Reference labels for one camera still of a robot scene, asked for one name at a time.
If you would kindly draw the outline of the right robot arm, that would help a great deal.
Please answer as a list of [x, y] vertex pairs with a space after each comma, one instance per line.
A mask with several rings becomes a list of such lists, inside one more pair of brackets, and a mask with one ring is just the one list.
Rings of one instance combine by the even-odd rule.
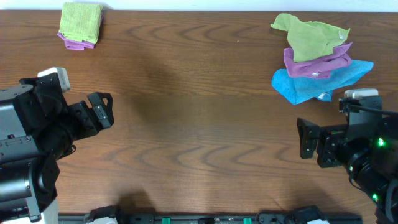
[[300, 157], [321, 168], [343, 166], [349, 182], [376, 206], [378, 223], [397, 223], [397, 113], [380, 96], [342, 98], [346, 124], [320, 127], [297, 119]]

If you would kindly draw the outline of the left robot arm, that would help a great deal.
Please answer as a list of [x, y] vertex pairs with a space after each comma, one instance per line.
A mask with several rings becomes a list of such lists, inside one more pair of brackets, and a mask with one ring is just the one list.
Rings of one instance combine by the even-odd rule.
[[87, 98], [69, 105], [57, 73], [1, 90], [1, 221], [43, 221], [57, 197], [57, 161], [114, 124], [109, 93]]

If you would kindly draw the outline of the light green cloth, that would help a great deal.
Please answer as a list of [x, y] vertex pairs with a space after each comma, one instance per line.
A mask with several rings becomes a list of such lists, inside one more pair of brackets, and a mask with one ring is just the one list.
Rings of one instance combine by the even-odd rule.
[[99, 39], [102, 10], [100, 4], [66, 2], [62, 7], [58, 32], [69, 40], [96, 44]]

